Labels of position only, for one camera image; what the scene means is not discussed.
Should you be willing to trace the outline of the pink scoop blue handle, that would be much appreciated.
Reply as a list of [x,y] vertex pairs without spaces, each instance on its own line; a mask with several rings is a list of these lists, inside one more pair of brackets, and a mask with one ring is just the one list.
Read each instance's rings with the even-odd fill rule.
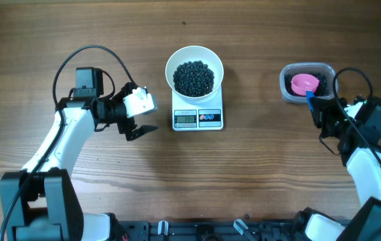
[[301,97],[301,101],[294,104],[307,104],[308,100],[315,97],[319,87],[319,80],[311,74],[297,74],[291,79],[291,90]]

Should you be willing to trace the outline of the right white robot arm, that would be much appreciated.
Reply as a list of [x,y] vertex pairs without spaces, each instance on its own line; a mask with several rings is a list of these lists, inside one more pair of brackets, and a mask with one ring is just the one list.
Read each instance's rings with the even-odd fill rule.
[[339,139],[338,155],[355,183],[361,209],[349,224],[311,208],[295,216],[293,239],[381,240],[381,98],[357,97],[352,105],[340,98],[322,99],[310,94],[307,102],[319,138]]

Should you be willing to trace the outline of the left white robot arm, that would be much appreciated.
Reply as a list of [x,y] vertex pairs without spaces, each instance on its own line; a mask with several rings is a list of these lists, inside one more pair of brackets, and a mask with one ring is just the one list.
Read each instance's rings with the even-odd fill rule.
[[1,240],[126,240],[114,214],[85,214],[70,176],[87,139],[116,124],[128,141],[156,130],[134,117],[157,110],[155,97],[133,82],[104,95],[104,70],[76,70],[76,86],[62,98],[54,123],[36,154],[0,181]]

